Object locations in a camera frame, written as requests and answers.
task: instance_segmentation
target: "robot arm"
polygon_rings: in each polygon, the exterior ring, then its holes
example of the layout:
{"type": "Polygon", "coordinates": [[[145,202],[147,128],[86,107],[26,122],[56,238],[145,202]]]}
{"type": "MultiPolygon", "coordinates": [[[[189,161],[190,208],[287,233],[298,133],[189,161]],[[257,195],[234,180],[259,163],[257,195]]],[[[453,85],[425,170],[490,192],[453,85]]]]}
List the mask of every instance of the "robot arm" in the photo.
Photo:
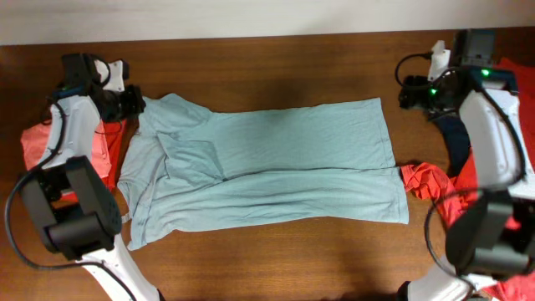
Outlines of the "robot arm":
{"type": "Polygon", "coordinates": [[[125,87],[128,64],[122,60],[107,64],[91,54],[68,54],[62,61],[65,79],[53,94],[47,149],[20,190],[24,205],[45,247],[76,260],[67,266],[87,269],[112,300],[163,300],[127,251],[120,234],[119,208],[89,163],[100,120],[136,117],[145,107],[140,90],[125,87]],[[76,194],[78,203],[53,205],[70,192],[76,194]]]}
{"type": "Polygon", "coordinates": [[[458,113],[482,191],[446,234],[442,265],[456,277],[435,267],[409,284],[409,300],[460,300],[471,291],[460,277],[479,289],[535,268],[535,175],[518,121],[514,74],[492,69],[493,41],[493,32],[484,30],[459,32],[452,51],[439,41],[429,55],[427,78],[408,77],[400,93],[402,107],[419,106],[435,116],[458,113]],[[511,216],[519,229],[506,229],[511,216]]]}

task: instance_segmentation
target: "white wall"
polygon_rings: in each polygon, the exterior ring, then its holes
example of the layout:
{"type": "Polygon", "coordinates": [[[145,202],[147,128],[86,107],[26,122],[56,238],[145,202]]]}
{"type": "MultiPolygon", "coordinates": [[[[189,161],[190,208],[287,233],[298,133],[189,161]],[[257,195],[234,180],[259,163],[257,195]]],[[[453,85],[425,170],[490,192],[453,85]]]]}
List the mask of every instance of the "white wall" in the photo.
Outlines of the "white wall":
{"type": "Polygon", "coordinates": [[[533,25],[534,0],[0,0],[0,44],[533,25]]]}

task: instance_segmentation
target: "wooden table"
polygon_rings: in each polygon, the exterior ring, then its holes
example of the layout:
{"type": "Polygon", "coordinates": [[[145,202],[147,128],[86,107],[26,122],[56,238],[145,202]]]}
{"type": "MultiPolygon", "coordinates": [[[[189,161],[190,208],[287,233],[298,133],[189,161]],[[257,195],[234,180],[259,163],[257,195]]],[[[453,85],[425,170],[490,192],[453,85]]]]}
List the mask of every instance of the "wooden table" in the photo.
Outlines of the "wooden table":
{"type": "MultiPolygon", "coordinates": [[[[79,43],[0,48],[0,197],[24,170],[21,131],[38,122],[44,96],[62,79],[60,56],[101,54],[130,63],[130,83],[159,98],[177,93],[220,112],[284,109],[380,97],[395,159],[448,167],[438,130],[420,111],[398,108],[393,72],[406,54],[429,50],[453,31],[359,33],[285,38],[228,38],[125,43],[79,43]]],[[[533,64],[534,28],[497,32],[497,54],[533,64]]],[[[403,74],[426,74],[416,59],[403,74]]],[[[123,155],[128,139],[123,144],[123,155]]],[[[125,209],[120,193],[116,192],[125,209]]],[[[213,232],[175,231],[132,256],[168,300],[370,299],[393,293],[426,273],[431,258],[422,224],[429,202],[409,196],[409,225],[311,218],[213,232]]],[[[13,228],[24,252],[60,263],[38,240],[20,199],[13,228]]],[[[435,220],[438,248],[444,234],[435,220]]],[[[130,227],[123,230],[130,240],[130,227]]],[[[24,266],[0,232],[0,299],[106,300],[82,269],[38,272],[24,266]]]]}

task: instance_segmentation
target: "light blue t-shirt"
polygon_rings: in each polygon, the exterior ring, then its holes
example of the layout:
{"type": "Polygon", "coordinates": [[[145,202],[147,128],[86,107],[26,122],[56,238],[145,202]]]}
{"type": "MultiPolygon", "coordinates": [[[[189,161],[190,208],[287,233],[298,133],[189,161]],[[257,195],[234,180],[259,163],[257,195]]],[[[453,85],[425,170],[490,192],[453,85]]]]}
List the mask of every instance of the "light blue t-shirt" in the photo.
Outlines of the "light blue t-shirt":
{"type": "Polygon", "coordinates": [[[231,114],[175,94],[145,102],[118,183],[130,249],[173,230],[409,221],[380,99],[231,114]]]}

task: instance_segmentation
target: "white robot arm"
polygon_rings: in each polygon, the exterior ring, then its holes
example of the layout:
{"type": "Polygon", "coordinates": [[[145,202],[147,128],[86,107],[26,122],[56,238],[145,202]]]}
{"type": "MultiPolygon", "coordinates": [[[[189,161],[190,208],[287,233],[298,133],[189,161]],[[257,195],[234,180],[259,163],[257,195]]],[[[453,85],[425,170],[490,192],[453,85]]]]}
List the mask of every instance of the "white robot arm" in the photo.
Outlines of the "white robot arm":
{"type": "Polygon", "coordinates": [[[474,288],[535,268],[535,175],[518,119],[514,74],[492,68],[493,44],[491,31],[461,31],[452,51],[439,41],[431,53],[414,55],[431,59],[427,78],[401,83],[402,107],[460,116],[482,194],[448,230],[446,256],[435,258],[437,264],[423,278],[405,283],[399,300],[463,300],[474,288]],[[511,216],[520,229],[505,228],[511,216]]]}
{"type": "Polygon", "coordinates": [[[52,129],[41,163],[18,183],[24,205],[45,247],[76,263],[42,266],[25,258],[9,226],[17,255],[29,266],[54,270],[82,267],[112,300],[164,300],[135,265],[120,234],[120,212],[111,193],[89,163],[92,137],[100,120],[136,117],[145,107],[139,88],[125,87],[128,64],[107,64],[92,54],[62,57],[65,79],[53,94],[52,129]],[[73,192],[79,202],[56,208],[53,202],[73,192]]]}

